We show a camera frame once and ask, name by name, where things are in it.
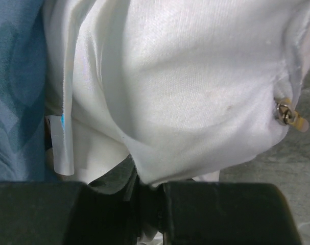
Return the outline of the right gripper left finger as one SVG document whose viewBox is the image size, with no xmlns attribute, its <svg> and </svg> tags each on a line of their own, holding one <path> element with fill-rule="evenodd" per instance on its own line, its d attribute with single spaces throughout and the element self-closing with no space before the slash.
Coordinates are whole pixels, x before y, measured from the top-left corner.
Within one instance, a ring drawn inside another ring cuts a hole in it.
<svg viewBox="0 0 310 245">
<path fill-rule="evenodd" d="M 90 184 L 0 182 L 0 244 L 136 244 L 131 157 Z"/>
</svg>

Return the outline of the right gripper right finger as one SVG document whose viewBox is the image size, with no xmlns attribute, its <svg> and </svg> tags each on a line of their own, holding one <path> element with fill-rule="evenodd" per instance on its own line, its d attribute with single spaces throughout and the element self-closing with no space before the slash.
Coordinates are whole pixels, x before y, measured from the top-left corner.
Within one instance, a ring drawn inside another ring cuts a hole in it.
<svg viewBox="0 0 310 245">
<path fill-rule="evenodd" d="M 165 244 L 301 244 L 288 203 L 273 184 L 170 182 Z"/>
</svg>

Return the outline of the blue cartoon print pillowcase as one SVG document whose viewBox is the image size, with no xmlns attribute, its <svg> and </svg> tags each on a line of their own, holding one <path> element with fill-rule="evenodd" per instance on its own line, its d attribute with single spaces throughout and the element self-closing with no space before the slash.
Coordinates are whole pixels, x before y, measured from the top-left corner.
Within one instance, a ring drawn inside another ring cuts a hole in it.
<svg viewBox="0 0 310 245">
<path fill-rule="evenodd" d="M 45 162 L 42 1 L 0 1 L 0 181 L 56 181 Z"/>
</svg>

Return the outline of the white pillow insert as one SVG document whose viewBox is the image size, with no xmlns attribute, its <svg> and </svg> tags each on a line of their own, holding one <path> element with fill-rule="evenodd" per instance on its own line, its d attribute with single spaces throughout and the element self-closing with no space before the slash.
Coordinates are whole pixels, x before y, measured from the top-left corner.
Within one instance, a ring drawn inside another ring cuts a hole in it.
<svg viewBox="0 0 310 245">
<path fill-rule="evenodd" d="M 216 181 L 307 123 L 310 1 L 45 1 L 53 167 Z"/>
</svg>

